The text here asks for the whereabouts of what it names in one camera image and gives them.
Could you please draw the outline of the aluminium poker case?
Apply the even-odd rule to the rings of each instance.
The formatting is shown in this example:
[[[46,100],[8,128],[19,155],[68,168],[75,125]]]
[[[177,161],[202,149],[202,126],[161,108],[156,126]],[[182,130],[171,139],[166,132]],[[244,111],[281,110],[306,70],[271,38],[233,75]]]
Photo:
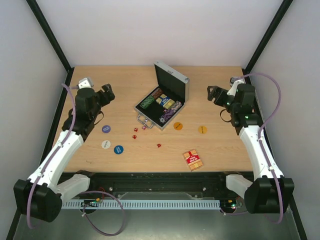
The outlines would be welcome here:
[[[137,121],[144,129],[157,127],[164,130],[186,105],[190,79],[160,60],[153,65],[157,87],[134,110],[137,112]]]

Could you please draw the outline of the white dealer button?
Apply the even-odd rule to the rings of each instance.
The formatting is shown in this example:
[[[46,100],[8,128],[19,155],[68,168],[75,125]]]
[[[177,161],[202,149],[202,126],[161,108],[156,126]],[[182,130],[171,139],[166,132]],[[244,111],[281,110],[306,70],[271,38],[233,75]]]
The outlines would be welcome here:
[[[108,148],[110,148],[110,146],[111,146],[111,142],[110,142],[109,140],[104,140],[104,141],[101,143],[101,147],[102,147],[103,149],[108,149]]]

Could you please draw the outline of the purple round button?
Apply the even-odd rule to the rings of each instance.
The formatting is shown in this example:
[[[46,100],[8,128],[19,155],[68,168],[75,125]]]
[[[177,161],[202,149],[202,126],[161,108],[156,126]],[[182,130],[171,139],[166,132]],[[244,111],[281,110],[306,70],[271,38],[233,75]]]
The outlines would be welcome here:
[[[105,134],[109,133],[111,131],[111,126],[110,125],[104,125],[102,128],[101,128],[101,131]]]

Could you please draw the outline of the orange round button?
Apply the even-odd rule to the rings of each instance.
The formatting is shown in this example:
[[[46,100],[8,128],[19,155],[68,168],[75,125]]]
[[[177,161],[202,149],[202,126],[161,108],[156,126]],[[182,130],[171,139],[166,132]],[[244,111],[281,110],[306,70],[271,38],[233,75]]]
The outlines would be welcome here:
[[[177,131],[181,130],[183,128],[183,124],[181,122],[175,122],[173,124],[173,128]]]

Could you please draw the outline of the yellow round button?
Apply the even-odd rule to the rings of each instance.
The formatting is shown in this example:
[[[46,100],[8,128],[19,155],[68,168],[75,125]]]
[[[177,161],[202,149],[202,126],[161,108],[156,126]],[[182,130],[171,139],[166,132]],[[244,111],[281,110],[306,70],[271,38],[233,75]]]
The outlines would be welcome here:
[[[208,132],[207,127],[204,125],[199,126],[197,130],[200,134],[206,134]]]

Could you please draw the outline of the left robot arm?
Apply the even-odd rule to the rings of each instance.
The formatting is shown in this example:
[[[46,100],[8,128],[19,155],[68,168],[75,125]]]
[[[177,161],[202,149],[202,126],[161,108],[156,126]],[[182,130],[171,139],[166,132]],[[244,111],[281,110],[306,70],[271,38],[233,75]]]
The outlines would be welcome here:
[[[19,179],[13,187],[17,209],[26,215],[28,223],[31,218],[52,222],[64,203],[89,189],[90,177],[85,174],[76,173],[62,183],[58,181],[94,129],[102,107],[114,99],[110,84],[103,85],[99,91],[87,80],[78,84],[77,94],[71,97],[72,108],[55,145],[28,179]]]

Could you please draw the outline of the blue round button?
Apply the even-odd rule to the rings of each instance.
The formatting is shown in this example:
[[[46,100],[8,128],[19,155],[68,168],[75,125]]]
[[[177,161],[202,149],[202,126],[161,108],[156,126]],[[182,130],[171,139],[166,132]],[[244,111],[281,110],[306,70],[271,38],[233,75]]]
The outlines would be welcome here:
[[[115,154],[120,155],[124,152],[124,147],[122,145],[116,145],[113,151]]]

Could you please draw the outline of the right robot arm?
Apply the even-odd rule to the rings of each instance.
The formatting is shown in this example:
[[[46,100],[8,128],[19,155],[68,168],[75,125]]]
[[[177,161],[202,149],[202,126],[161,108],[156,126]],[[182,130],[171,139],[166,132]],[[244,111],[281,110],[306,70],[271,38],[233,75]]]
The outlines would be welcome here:
[[[251,214],[284,214],[295,185],[291,178],[284,177],[268,147],[262,120],[254,112],[254,86],[241,80],[230,90],[208,86],[207,99],[230,114],[230,122],[245,145],[254,176],[254,181],[249,181],[239,174],[227,175],[218,183],[218,191],[224,196],[238,194]]]

